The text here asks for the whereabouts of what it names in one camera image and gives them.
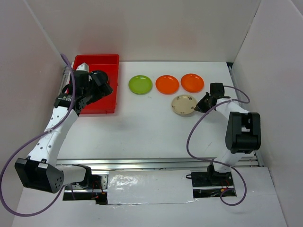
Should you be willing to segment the black plate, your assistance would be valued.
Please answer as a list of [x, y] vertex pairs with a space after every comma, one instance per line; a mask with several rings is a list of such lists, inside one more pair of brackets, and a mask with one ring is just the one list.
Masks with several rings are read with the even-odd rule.
[[89, 75], [98, 86], [109, 82], [108, 75], [104, 71], [94, 70], [91, 71]]

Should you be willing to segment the cream floral plate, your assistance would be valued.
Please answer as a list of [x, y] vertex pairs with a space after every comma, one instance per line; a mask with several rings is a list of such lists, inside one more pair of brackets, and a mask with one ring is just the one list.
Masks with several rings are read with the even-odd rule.
[[191, 95], [179, 95], [171, 102], [173, 112], [181, 116], [191, 115], [196, 105], [197, 100]]

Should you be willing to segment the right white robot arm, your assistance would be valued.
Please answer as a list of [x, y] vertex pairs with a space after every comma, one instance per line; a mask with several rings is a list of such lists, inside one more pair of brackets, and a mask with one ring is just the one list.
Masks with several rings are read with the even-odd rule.
[[210, 109], [221, 113], [227, 120], [225, 145], [227, 150], [214, 159], [207, 168], [206, 180], [211, 185], [227, 180], [231, 167], [245, 154], [258, 150], [261, 145], [260, 114], [249, 112], [239, 103], [249, 103], [225, 95], [223, 83], [211, 83], [210, 91], [197, 103], [194, 110], [207, 113]]

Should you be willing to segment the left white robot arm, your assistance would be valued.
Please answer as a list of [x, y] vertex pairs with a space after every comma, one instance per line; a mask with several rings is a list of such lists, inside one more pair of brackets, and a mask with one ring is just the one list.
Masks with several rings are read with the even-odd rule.
[[84, 107], [112, 93], [108, 75], [101, 70], [75, 70], [68, 84], [57, 96], [45, 135], [26, 158], [18, 158], [15, 170], [24, 187], [56, 193], [67, 184], [77, 183], [81, 188], [92, 186], [91, 168], [84, 165], [57, 167], [61, 146], [71, 126]]

